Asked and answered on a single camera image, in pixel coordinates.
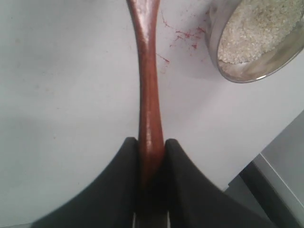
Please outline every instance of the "uncooked rice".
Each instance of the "uncooked rice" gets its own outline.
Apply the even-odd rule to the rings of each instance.
[[[243,0],[224,29],[219,60],[238,64],[258,59],[283,41],[303,11],[304,0]]]

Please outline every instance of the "wooden spoon handle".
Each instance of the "wooden spoon handle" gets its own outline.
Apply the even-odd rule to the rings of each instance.
[[[141,184],[158,170],[164,157],[164,142],[156,69],[156,20],[160,0],[127,0],[133,20],[140,73],[139,151]]]

